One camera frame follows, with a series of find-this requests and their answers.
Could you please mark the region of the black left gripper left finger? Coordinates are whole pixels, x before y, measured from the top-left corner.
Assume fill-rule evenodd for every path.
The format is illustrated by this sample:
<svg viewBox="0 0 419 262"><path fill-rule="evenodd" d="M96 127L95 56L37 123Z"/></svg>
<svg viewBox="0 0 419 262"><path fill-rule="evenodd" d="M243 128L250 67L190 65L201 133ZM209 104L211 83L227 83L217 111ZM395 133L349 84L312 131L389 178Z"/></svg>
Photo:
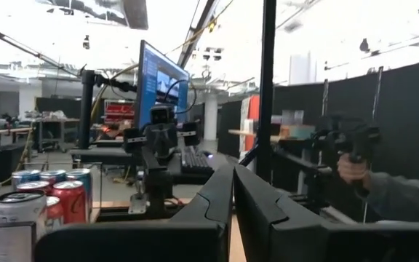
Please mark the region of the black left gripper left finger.
<svg viewBox="0 0 419 262"><path fill-rule="evenodd" d="M73 224L44 235L35 262L224 262L230 257L231 164L168 221Z"/></svg>

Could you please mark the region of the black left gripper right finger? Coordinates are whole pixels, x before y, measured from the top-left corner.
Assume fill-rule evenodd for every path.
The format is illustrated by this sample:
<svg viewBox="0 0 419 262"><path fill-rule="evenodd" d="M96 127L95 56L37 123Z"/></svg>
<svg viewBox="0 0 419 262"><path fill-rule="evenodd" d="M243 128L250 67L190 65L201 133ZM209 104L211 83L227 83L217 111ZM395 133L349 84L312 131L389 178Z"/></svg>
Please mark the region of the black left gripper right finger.
<svg viewBox="0 0 419 262"><path fill-rule="evenodd" d="M330 222L240 165L234 195L248 261L419 262L419 223Z"/></svg>

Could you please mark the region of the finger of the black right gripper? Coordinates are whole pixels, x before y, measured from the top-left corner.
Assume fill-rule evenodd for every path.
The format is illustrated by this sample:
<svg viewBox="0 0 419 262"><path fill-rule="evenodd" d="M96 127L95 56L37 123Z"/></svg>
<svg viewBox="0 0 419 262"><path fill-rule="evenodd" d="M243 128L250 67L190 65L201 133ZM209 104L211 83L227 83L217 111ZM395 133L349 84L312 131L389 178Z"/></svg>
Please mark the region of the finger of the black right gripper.
<svg viewBox="0 0 419 262"><path fill-rule="evenodd" d="M132 153L145 145L145 136L137 128L129 128L123 131L123 149Z"/></svg>
<svg viewBox="0 0 419 262"><path fill-rule="evenodd" d="M198 122L183 123L181 128L181 135L184 138L186 146L197 146L200 144L200 128Z"/></svg>

